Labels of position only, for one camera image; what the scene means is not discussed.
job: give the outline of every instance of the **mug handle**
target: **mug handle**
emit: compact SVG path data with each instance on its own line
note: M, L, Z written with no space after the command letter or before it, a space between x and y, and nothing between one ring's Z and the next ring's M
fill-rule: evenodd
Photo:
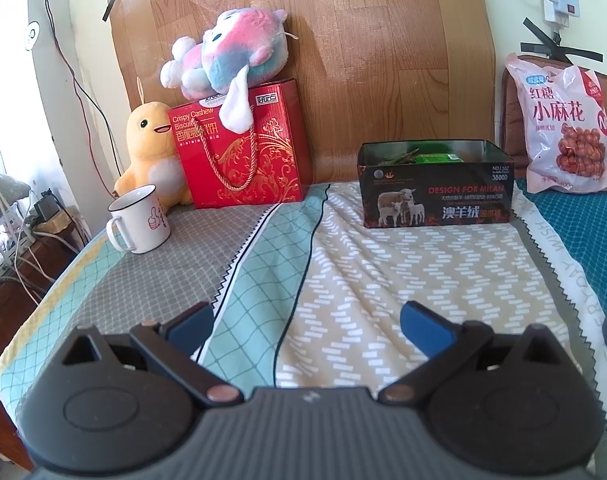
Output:
M117 230L121 233L124 241L126 242L126 247L122 247L117 237L115 236L114 226L117 226ZM120 253L130 253L136 249L135 244L133 244L130 240L130 236L124 227L124 222L122 221L120 216L114 216L108 223L106 223L106 234L108 235L108 240L113 244L113 247L116 248Z

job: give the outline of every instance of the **snack bag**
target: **snack bag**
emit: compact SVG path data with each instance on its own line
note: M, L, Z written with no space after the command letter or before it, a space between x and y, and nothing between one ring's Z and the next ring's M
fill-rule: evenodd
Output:
M539 67L510 54L530 164L529 193L607 190L607 117L592 70Z

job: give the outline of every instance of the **wooden cabinet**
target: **wooden cabinet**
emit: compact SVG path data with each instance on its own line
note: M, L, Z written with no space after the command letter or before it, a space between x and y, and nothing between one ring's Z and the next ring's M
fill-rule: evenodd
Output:
M72 262L74 254L54 238L39 238L32 251L44 268L44 272L56 278ZM32 260L26 252L24 258ZM42 288L48 288L50 282L30 265L19 265L20 272L31 282ZM0 285L0 355L15 335L19 327L28 319L36 308L23 287L17 282L5 282ZM26 449L17 434L17 428L10 420L0 401L0 454L14 463L32 469Z

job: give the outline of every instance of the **black tape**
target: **black tape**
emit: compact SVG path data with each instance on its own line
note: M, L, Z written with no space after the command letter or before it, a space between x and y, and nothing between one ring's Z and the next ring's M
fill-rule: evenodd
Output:
M112 10L112 6L113 6L113 5L115 5L115 1L116 1L116 0L110 0L110 1L108 2L108 6L106 7L106 12L104 12L104 15L103 15L103 18L102 18L102 20L103 20L104 22L107 22L108 17L109 17L109 15L110 15L110 11Z
M522 43L521 44L521 52L532 52L534 54L544 54L548 56L550 59L554 59L557 61L561 61L563 63L574 64L570 59L566 56L566 54L570 54L572 56L581 56L587 59L593 59L598 62L603 62L603 54L599 54L598 52L593 52L592 50L581 50L578 48L572 48L569 46L561 46L561 36L558 32L555 33L554 39L549 38L548 35L544 31L542 31L539 27L537 27L533 22L531 22L528 18L523 20L523 24L527 27L527 29L533 33L537 40L541 41L541 44L538 43Z

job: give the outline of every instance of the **bed sheet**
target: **bed sheet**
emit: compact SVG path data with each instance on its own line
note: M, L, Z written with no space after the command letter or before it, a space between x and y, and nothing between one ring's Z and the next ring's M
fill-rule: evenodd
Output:
M370 230L352 182L313 186L301 203L177 213L168 242L146 255L117 253L101 234L2 355L0 399L16 420L77 324L125 332L204 299L215 307L215 328L192 357L247 396L266 385L365 384L376 393L426 359L399 327L400 308L413 299L497 332L545 323L607 413L597 295L517 188L513 208L510 224ZM597 471L606 476L607 433L600 448Z
M584 268L586 278L607 312L607 192L569 195L554 191L528 193L517 185Z

